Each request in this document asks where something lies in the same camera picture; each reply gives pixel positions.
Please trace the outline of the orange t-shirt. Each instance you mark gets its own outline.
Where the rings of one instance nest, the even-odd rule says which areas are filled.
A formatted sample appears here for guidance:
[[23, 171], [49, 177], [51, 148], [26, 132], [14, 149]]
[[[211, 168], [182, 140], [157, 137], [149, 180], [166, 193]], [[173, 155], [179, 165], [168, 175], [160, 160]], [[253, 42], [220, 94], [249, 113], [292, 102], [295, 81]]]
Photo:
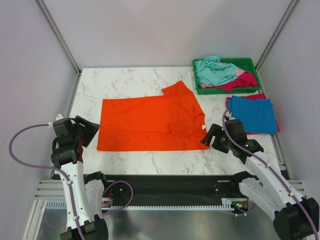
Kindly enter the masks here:
[[100, 152], [159, 152], [207, 150], [205, 114], [182, 82], [163, 94], [104, 99], [97, 150]]

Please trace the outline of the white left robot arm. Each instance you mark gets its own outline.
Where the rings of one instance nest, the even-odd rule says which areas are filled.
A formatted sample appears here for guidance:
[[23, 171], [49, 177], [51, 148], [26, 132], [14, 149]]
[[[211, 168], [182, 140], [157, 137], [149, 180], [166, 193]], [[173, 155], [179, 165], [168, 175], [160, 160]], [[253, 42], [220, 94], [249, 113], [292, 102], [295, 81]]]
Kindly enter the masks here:
[[62, 182], [66, 209], [66, 231], [62, 240], [107, 240], [109, 231], [102, 217], [102, 197], [110, 185], [102, 172], [84, 175], [83, 151], [98, 132], [99, 124], [80, 116], [59, 114], [52, 124], [55, 139], [51, 161]]

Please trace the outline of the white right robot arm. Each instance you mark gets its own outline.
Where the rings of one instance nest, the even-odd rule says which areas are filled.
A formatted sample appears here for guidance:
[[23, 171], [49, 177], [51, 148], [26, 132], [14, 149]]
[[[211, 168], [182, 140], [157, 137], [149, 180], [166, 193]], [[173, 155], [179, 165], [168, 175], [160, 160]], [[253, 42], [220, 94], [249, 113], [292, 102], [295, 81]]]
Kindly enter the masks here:
[[264, 148], [247, 137], [240, 120], [226, 120], [223, 126], [212, 124], [201, 143], [225, 154], [232, 152], [252, 171], [234, 174], [229, 191], [235, 197], [248, 197], [263, 210], [280, 239], [300, 240], [311, 235], [319, 239], [318, 202], [297, 191], [273, 167]]

